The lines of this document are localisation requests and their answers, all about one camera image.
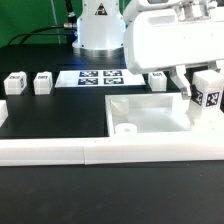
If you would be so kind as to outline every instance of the white robot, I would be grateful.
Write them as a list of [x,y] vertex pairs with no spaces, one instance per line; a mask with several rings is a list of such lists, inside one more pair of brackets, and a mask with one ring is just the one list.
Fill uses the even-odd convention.
[[[215,129],[223,120],[224,8],[212,0],[132,0],[124,21],[127,68],[133,74],[168,70],[182,98],[191,98],[193,127]],[[201,65],[208,70],[194,74],[192,91],[186,67]]]
[[119,11],[119,0],[83,0],[78,18],[75,53],[93,57],[118,55],[123,51],[125,23]]

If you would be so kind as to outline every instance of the black table surface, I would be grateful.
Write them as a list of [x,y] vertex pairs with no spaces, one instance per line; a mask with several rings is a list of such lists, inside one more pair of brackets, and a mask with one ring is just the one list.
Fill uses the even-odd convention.
[[[104,97],[150,93],[145,87],[53,89],[35,96],[37,72],[125,68],[123,56],[74,56],[65,45],[0,49],[0,99],[9,118],[0,138],[107,136]],[[5,96],[3,80],[25,71],[21,96]],[[169,81],[168,91],[178,91]],[[223,223],[224,162],[162,162],[0,168],[0,223]]]

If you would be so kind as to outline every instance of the white plastic box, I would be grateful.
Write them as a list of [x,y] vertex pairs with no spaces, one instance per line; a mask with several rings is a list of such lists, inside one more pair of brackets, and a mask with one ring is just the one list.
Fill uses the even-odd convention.
[[6,95],[20,95],[27,86],[25,72],[13,72],[5,80]]
[[0,100],[0,127],[8,117],[8,110],[5,100]]
[[34,79],[34,92],[35,95],[47,95],[50,93],[52,88],[52,73],[51,72],[40,72],[37,73]]

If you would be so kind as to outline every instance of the white platform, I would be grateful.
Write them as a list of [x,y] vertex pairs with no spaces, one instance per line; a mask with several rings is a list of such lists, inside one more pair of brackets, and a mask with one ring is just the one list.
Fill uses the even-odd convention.
[[[154,106],[157,109],[161,105],[167,110],[172,107],[172,112],[179,113],[182,117],[186,108],[178,110],[180,97],[180,94],[168,94],[161,96],[160,100],[157,98],[153,101],[148,97],[142,102],[134,97],[137,100],[131,102],[129,98],[129,103],[131,108],[139,102],[145,107]],[[164,116],[164,112],[160,111],[160,116]],[[173,119],[170,114],[168,113],[168,121],[175,124],[178,119]],[[221,115],[220,123],[223,122],[223,113]],[[160,122],[155,116],[151,121]],[[224,160],[224,130],[192,131],[188,130],[188,122],[185,118],[176,122],[178,125],[173,127],[178,127],[179,130],[171,128],[164,131],[162,122],[161,125],[154,126],[158,128],[157,132],[153,130],[151,133],[143,133],[147,132],[145,130],[137,134],[113,134],[104,138],[1,140],[0,166]]]

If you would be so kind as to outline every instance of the white robot body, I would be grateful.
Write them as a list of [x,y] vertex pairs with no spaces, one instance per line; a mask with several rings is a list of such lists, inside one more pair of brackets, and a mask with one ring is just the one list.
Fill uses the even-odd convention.
[[124,35],[127,68],[141,74],[224,59],[224,9],[211,15],[179,22],[173,9],[139,14]]
[[118,0],[83,0],[77,21],[78,39],[74,52],[89,56],[112,56],[123,47],[125,23]]

